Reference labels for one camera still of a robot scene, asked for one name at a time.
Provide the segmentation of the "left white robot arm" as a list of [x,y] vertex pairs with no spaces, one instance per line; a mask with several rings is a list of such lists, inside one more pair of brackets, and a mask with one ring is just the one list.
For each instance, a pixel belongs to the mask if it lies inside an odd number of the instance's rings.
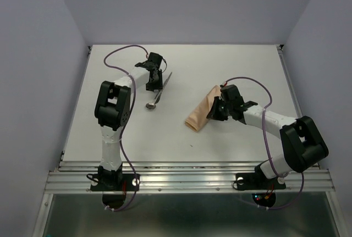
[[163,89],[162,69],[164,58],[151,52],[146,61],[115,81],[104,81],[97,97],[94,116],[101,126],[102,160],[100,168],[108,171],[103,183],[111,190],[122,185],[122,176],[116,171],[122,166],[120,156],[121,133],[131,115],[131,95],[145,86],[147,91]]

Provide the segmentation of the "silver metal spoon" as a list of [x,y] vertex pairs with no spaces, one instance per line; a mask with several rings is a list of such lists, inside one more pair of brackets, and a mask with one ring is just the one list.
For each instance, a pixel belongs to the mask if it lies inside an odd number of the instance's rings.
[[156,108],[156,104],[160,101],[161,99],[161,95],[162,93],[160,93],[160,91],[158,91],[157,95],[155,96],[155,98],[153,99],[152,102],[146,103],[145,107],[149,110],[155,109]]

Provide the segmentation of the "orange cloth napkin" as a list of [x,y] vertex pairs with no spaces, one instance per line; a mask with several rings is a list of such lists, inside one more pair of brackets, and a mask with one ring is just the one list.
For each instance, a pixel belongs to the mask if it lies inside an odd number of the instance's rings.
[[221,95],[220,86],[214,86],[196,108],[188,115],[185,120],[185,125],[194,132],[199,132],[208,122],[207,115],[209,114],[214,98]]

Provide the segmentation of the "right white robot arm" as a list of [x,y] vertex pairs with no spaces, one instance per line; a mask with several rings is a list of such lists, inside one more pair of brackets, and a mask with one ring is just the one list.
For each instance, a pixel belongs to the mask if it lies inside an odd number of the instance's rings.
[[245,102],[235,85],[221,88],[216,96],[208,119],[225,121],[231,117],[245,125],[262,130],[265,145],[266,134],[270,133],[280,139],[282,153],[262,162],[253,174],[256,186],[265,188],[273,178],[291,171],[302,173],[317,162],[326,158],[329,150],[312,118],[287,117],[277,114],[253,101]]

